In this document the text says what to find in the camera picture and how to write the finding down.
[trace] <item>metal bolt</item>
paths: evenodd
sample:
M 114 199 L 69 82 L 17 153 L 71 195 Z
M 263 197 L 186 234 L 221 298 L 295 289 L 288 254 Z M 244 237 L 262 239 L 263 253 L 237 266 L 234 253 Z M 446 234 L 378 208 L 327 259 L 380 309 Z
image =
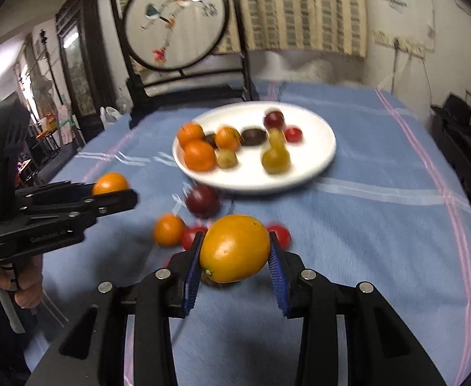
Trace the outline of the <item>metal bolt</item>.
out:
M 168 269 L 160 269 L 155 273 L 155 277 L 159 280 L 164 280 L 171 275 L 171 272 Z
M 316 272 L 314 270 L 306 269 L 301 272 L 301 276 L 305 280 L 313 280 L 316 278 Z
M 104 281 L 98 286 L 98 290 L 101 293 L 108 293 L 112 290 L 112 283 L 110 283 L 109 281 Z
M 359 289 L 363 293 L 371 293 L 373 291 L 373 285 L 365 281 L 359 285 Z

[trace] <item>white plate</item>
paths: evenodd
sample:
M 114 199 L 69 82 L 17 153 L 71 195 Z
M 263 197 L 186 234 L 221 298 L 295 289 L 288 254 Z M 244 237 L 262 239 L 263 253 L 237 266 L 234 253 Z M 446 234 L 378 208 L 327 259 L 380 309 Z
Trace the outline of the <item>white plate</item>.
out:
M 312 179 L 330 164 L 335 155 L 336 143 L 329 124 L 310 110 L 277 102 L 243 102 L 218 107 L 192 121 L 201 125 L 205 134 L 215 132 L 223 125 L 241 131 L 247 127 L 263 127 L 264 113 L 272 108 L 281 110 L 287 125 L 298 126 L 303 131 L 303 142 L 286 144 L 291 155 L 291 168 L 287 173 L 266 173 L 260 163 L 262 145 L 241 147 L 237 151 L 239 164 L 232 169 L 216 168 L 205 173 L 191 171 L 183 162 L 183 150 L 175 138 L 173 157 L 178 167 L 198 183 L 253 194 L 284 190 Z

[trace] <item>red tomato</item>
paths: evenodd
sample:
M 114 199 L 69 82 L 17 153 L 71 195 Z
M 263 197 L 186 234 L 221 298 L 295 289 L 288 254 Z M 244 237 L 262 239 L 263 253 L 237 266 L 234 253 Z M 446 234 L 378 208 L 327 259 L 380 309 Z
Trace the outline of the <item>red tomato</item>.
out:
M 291 244 L 291 233 L 280 223 L 270 223 L 266 226 L 268 232 L 275 232 L 278 238 L 278 244 L 283 250 L 287 250 Z
M 181 240 L 183 249 L 186 251 L 189 251 L 193 244 L 196 233 L 203 232 L 204 234 L 206 234 L 206 231 L 207 229 L 204 226 L 194 226 L 191 228 L 189 227 L 185 228 L 185 231 L 183 231 L 182 240 Z
M 288 126 L 284 132 L 284 136 L 287 142 L 296 143 L 302 140 L 303 132 L 299 127 Z

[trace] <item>yellow fruit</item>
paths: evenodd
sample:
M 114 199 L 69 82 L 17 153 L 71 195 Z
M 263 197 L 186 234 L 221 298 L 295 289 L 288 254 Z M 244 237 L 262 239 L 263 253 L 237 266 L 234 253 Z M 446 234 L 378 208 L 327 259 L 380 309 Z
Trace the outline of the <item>yellow fruit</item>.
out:
M 269 234 L 262 223 L 251 216 L 228 215 L 207 231 L 200 265 L 213 281 L 230 283 L 258 273 L 270 250 Z

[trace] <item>orange fruit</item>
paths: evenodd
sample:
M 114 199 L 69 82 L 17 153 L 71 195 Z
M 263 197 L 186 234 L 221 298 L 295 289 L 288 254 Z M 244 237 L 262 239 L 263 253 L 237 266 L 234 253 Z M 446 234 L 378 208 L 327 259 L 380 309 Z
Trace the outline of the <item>orange fruit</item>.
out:
M 185 149 L 185 146 L 193 140 L 202 140 L 205 137 L 203 129 L 198 123 L 185 123 L 176 134 L 178 143 Z
M 239 281 L 258 273 L 271 252 L 269 233 L 257 219 L 228 215 L 207 231 L 200 251 L 200 265 L 217 283 Z
M 193 171 L 210 171 L 216 166 L 214 148 L 205 141 L 189 142 L 183 150 L 183 162 Z
M 128 190 L 129 188 L 130 185 L 123 175 L 119 173 L 108 173 L 96 181 L 96 184 L 92 187 L 92 196 L 112 193 L 114 191 Z
M 230 126 L 220 127 L 214 140 L 219 149 L 235 152 L 240 147 L 240 133 Z
M 175 246 L 180 243 L 185 223 L 173 214 L 160 216 L 153 228 L 153 239 L 161 246 Z

